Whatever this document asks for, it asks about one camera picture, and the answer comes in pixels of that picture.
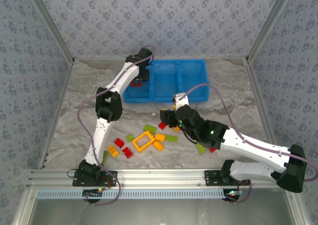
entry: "wall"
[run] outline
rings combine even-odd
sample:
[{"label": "wall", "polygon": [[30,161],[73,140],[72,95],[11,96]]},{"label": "wall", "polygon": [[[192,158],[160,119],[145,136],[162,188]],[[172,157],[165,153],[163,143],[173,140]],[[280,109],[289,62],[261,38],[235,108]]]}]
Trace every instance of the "wall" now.
[{"label": "wall", "polygon": [[[289,0],[253,63],[277,142],[318,164],[318,0]],[[307,177],[314,176],[312,168]],[[318,182],[303,196],[318,224]]]},{"label": "wall", "polygon": [[36,168],[68,63],[31,0],[0,0],[0,224]]},{"label": "wall", "polygon": [[76,57],[247,55],[275,0],[43,0]]}]

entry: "blue plastic tray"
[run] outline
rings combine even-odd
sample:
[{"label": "blue plastic tray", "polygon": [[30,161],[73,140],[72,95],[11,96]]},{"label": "blue plastic tray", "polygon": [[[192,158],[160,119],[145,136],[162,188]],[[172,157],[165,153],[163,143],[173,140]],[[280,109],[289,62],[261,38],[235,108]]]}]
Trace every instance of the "blue plastic tray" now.
[{"label": "blue plastic tray", "polygon": [[[150,80],[141,87],[129,85],[124,92],[126,103],[171,102],[174,94],[209,82],[204,60],[154,60],[147,69]],[[188,98],[190,102],[208,101],[208,86],[194,90]]]}]

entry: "yellow lego frame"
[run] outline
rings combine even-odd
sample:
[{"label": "yellow lego frame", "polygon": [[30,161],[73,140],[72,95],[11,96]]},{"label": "yellow lego frame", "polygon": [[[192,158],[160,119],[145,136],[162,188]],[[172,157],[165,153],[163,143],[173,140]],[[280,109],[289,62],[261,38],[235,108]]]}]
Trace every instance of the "yellow lego frame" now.
[{"label": "yellow lego frame", "polygon": [[[144,136],[148,136],[150,141],[147,142],[146,144],[144,144],[142,147],[139,147],[137,145],[136,141],[138,141],[139,139],[141,139]],[[145,131],[144,133],[142,133],[140,136],[138,136],[136,139],[133,140],[133,144],[139,152],[142,152],[144,149],[146,149],[148,146],[150,146],[154,142],[155,142],[155,138],[151,135],[151,133],[149,131]]]}]

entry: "yellow lego brick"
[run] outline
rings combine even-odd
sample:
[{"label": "yellow lego brick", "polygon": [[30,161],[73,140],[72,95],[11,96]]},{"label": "yellow lego brick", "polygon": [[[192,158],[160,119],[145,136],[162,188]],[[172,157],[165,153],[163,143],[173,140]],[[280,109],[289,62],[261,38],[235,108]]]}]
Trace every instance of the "yellow lego brick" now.
[{"label": "yellow lego brick", "polygon": [[155,139],[157,141],[161,141],[161,142],[164,142],[164,138],[165,138],[165,135],[164,134],[159,134],[159,133],[157,133],[156,137],[155,137]]},{"label": "yellow lego brick", "polygon": [[175,128],[173,128],[173,130],[174,130],[175,132],[179,132],[179,131],[180,131],[180,128],[179,128],[179,127],[175,127]]},{"label": "yellow lego brick", "polygon": [[163,149],[163,144],[161,144],[159,141],[155,141],[154,142],[154,147],[159,150],[159,151],[162,151]]},{"label": "yellow lego brick", "polygon": [[119,152],[116,150],[116,148],[111,145],[109,148],[108,148],[108,151],[111,153],[111,155],[115,158],[117,155],[119,155]]},{"label": "yellow lego brick", "polygon": [[[140,140],[144,136],[149,137],[150,140],[146,144],[144,144],[143,146],[140,147],[137,145],[137,141]],[[138,136],[136,139],[133,140],[133,144],[139,152],[142,152],[144,149],[146,149],[148,146],[150,146],[152,143],[154,143],[154,141],[155,141],[155,139],[151,135],[151,133],[149,131],[145,131],[144,133],[142,133],[140,136]]]}]

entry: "red lego brick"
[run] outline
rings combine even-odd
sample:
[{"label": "red lego brick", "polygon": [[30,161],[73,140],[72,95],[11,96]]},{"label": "red lego brick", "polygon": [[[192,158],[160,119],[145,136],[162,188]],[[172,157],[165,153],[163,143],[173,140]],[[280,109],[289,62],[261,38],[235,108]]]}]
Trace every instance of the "red lego brick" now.
[{"label": "red lego brick", "polygon": [[143,85],[143,82],[142,81],[139,81],[138,83],[135,83],[134,81],[132,81],[130,83],[130,86],[131,87],[141,87]]},{"label": "red lego brick", "polygon": [[167,125],[166,125],[165,123],[160,122],[160,124],[159,124],[158,127],[159,127],[161,130],[164,130],[166,126],[167,126]]},{"label": "red lego brick", "polygon": [[117,138],[115,141],[114,141],[114,143],[121,149],[123,146],[124,146],[124,142],[121,140],[121,139],[119,139],[119,138]]},{"label": "red lego brick", "polygon": [[213,153],[215,152],[217,149],[216,148],[209,148],[210,152]]},{"label": "red lego brick", "polygon": [[129,150],[128,147],[123,149],[123,153],[125,154],[125,156],[127,157],[127,159],[129,159],[130,157],[133,156],[133,153]]}]

